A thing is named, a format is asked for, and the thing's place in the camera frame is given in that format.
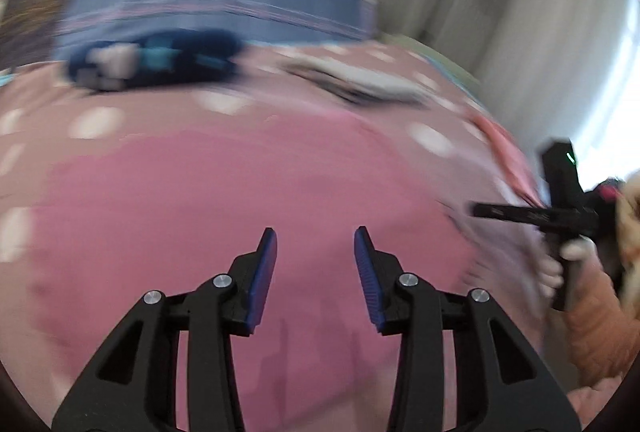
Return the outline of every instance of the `polka dot bed sheet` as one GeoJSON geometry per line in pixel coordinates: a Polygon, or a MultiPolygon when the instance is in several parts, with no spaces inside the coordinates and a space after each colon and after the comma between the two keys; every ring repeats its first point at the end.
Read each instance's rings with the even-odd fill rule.
{"type": "Polygon", "coordinates": [[[372,417],[383,430],[399,342],[367,317],[353,261],[361,224],[437,288],[491,291],[540,346],[535,232],[465,212],[521,203],[468,121],[482,107],[417,54],[375,42],[250,47],[239,68],[222,86],[92,95],[59,63],[38,63],[0,89],[0,358],[45,420],[140,295],[226,271],[267,225],[279,255],[263,323],[233,343],[252,430],[359,430],[372,417]],[[301,53],[433,95],[350,106],[282,70],[301,53]]]}

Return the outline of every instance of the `person's hand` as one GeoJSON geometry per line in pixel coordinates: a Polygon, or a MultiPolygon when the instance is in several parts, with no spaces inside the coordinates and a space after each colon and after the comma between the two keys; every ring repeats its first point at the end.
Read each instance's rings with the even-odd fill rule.
{"type": "MultiPolygon", "coordinates": [[[[600,265],[600,259],[598,258],[598,251],[593,240],[581,237],[575,240],[571,240],[565,243],[560,249],[560,256],[565,260],[572,262],[594,262],[600,265]]],[[[573,284],[578,282],[579,274],[575,275],[576,278],[572,278],[573,284]]],[[[547,298],[553,298],[556,294],[556,290],[563,284],[562,279],[562,265],[549,256],[549,250],[547,246],[547,255],[541,257],[538,260],[538,282],[540,284],[540,290],[542,294],[547,298]]],[[[567,295],[570,297],[572,286],[568,287],[570,292],[567,295]]]]}

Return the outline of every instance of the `silver screw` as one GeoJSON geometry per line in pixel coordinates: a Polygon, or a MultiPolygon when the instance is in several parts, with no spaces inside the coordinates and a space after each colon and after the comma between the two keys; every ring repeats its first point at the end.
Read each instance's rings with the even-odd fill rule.
{"type": "Polygon", "coordinates": [[[484,289],[474,289],[471,291],[471,298],[476,302],[483,303],[489,300],[489,293],[487,293],[484,289]]]}
{"type": "Polygon", "coordinates": [[[418,284],[418,277],[413,273],[402,273],[398,280],[404,287],[413,287],[418,284]]]}
{"type": "Polygon", "coordinates": [[[232,279],[229,275],[218,275],[213,279],[213,285],[215,287],[229,287],[232,279]]]}
{"type": "Polygon", "coordinates": [[[155,290],[149,291],[145,293],[145,296],[142,300],[145,301],[145,304],[149,304],[149,305],[157,304],[159,301],[162,300],[162,293],[160,291],[155,291],[155,290]]]}

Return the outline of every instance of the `pink cloth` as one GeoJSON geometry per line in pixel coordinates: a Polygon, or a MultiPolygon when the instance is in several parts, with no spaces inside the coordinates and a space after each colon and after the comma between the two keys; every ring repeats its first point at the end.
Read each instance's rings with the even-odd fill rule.
{"type": "Polygon", "coordinates": [[[262,325],[233,340],[256,431],[327,403],[397,354],[398,339],[369,322],[353,259],[359,225],[441,290],[476,254],[386,139],[346,112],[131,139],[59,166],[35,216],[42,324],[74,377],[142,293],[193,290],[274,227],[262,325]]]}
{"type": "Polygon", "coordinates": [[[513,140],[513,136],[504,127],[475,109],[469,109],[469,119],[489,139],[495,160],[500,165],[511,190],[530,205],[542,206],[529,162],[513,140]]]}

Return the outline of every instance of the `orange cloth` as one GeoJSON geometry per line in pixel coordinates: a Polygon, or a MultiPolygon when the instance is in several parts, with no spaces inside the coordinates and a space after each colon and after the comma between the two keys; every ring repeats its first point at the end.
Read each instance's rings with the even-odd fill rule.
{"type": "Polygon", "coordinates": [[[640,321],[623,314],[610,278],[595,261],[584,264],[564,314],[572,364],[585,387],[569,393],[583,427],[607,404],[640,351],[640,321]]]}
{"type": "Polygon", "coordinates": [[[529,162],[513,140],[513,136],[504,127],[476,109],[469,108],[467,115],[469,121],[489,139],[495,160],[511,190],[530,205],[542,207],[529,162]]]}

